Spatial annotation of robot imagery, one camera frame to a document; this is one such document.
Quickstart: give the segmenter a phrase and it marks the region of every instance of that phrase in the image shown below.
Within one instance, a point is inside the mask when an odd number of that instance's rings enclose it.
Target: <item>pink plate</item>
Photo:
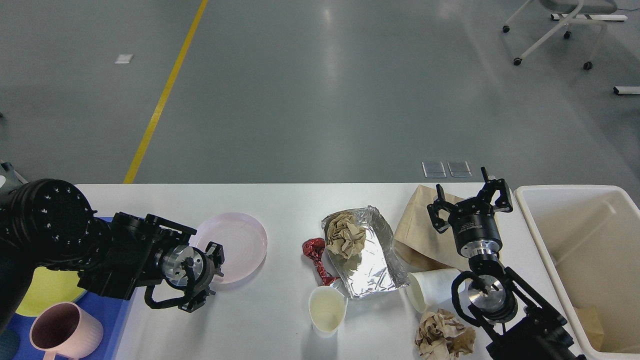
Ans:
[[[243,213],[224,213],[206,220],[190,243],[204,251],[209,241],[222,244],[225,252],[222,284],[251,275],[267,255],[267,232],[258,220]]]

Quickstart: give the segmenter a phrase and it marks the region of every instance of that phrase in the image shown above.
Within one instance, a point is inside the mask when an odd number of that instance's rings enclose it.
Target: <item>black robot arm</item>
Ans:
[[[152,308],[192,312],[214,295],[210,283],[223,276],[224,251],[189,246],[195,229],[155,215],[117,213],[111,222],[94,217],[74,185],[54,179],[19,181],[10,163],[0,164],[0,332],[24,297],[34,269],[78,272],[78,286],[100,296],[129,300],[146,286]],[[153,301],[166,281],[183,296]]]
[[[515,271],[502,266],[495,213],[513,210],[511,193],[504,179],[488,176],[484,167],[482,174],[484,186],[475,197],[451,204],[438,184],[438,197],[427,205],[433,227],[439,233],[451,227],[458,254],[469,261],[471,271],[462,272],[451,286],[456,312],[491,337],[486,349],[494,360],[585,359],[569,351],[573,338],[563,328],[564,317]],[[499,196],[492,203],[496,192]],[[441,210],[449,213],[447,220],[440,217]],[[467,293],[472,316],[462,309],[457,291],[467,279],[471,280]],[[518,311],[518,299],[525,305],[525,317],[507,330],[505,324]],[[496,323],[502,324],[502,334],[494,330]]]

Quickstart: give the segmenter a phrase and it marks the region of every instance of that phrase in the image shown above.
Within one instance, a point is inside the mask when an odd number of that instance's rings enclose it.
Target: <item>red foil wrapper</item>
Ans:
[[[316,270],[318,271],[318,275],[320,275],[320,279],[322,279],[322,284],[331,285],[333,281],[340,278],[332,276],[324,269],[324,265],[322,264],[322,253],[324,252],[325,247],[326,244],[324,243],[324,239],[310,239],[302,244],[302,253],[309,259],[313,260]]]

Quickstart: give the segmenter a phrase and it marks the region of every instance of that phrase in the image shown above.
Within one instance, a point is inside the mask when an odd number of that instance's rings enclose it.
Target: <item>aluminum foil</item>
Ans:
[[[357,256],[345,259],[327,251],[336,271],[342,278],[350,298],[361,299],[380,291],[394,291],[409,286],[409,277],[392,249],[394,233],[373,206],[349,209],[328,215],[322,220],[326,237],[327,226],[339,213],[351,213],[356,225],[365,228],[367,239]]]

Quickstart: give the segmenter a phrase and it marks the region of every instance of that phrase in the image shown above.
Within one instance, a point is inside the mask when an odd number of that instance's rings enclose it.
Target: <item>white plastic bin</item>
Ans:
[[[640,211],[629,195],[597,185],[522,186],[515,195],[587,358],[640,359]],[[597,308],[601,352],[573,306]]]

